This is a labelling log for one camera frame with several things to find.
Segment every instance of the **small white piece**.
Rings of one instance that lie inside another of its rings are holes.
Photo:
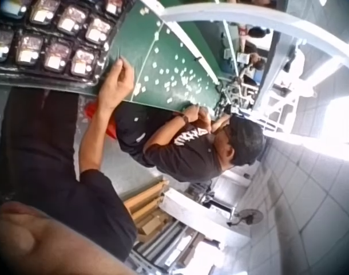
[[[141,83],[137,83],[134,88],[134,95],[137,96],[140,92]]]

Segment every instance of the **black pants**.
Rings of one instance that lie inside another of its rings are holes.
[[[38,169],[75,176],[78,95],[12,88],[0,139],[0,193],[17,193],[20,179]]]
[[[173,118],[173,112],[123,101],[113,115],[121,150],[143,166],[154,167],[145,159],[144,145],[160,127]]]

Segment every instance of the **wristwatch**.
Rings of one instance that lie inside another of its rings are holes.
[[[188,124],[188,117],[187,117],[187,115],[181,113],[180,116],[183,118],[183,120],[185,121],[185,124],[187,125]]]

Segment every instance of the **red chair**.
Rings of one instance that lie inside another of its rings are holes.
[[[89,103],[86,107],[85,107],[85,115],[86,117],[88,117],[89,119],[92,119],[94,113],[96,112],[97,110],[97,102],[91,102]],[[107,130],[106,130],[106,134],[108,136],[110,136],[111,138],[113,139],[117,139],[117,136],[116,136],[116,124],[115,124],[115,121],[113,119],[110,119],[110,122],[107,126]]]

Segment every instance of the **black t-shirt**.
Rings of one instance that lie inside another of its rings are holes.
[[[170,144],[154,144],[145,157],[157,169],[180,182],[202,182],[222,173],[208,131],[191,124],[181,130]]]
[[[98,170],[87,170],[78,182],[49,169],[31,171],[20,179],[16,201],[44,211],[91,239],[121,261],[136,240],[136,228],[111,181]]]

